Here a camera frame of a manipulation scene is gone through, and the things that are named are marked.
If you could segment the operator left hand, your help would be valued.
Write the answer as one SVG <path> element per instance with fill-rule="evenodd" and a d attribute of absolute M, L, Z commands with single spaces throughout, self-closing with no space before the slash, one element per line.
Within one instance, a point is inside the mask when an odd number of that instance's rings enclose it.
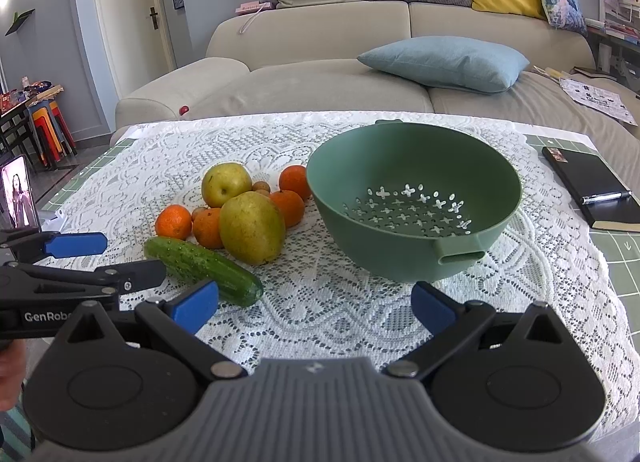
<path fill-rule="evenodd" d="M 0 411 L 12 409 L 21 394 L 26 374 L 26 343 L 11 342 L 0 355 Z"/>

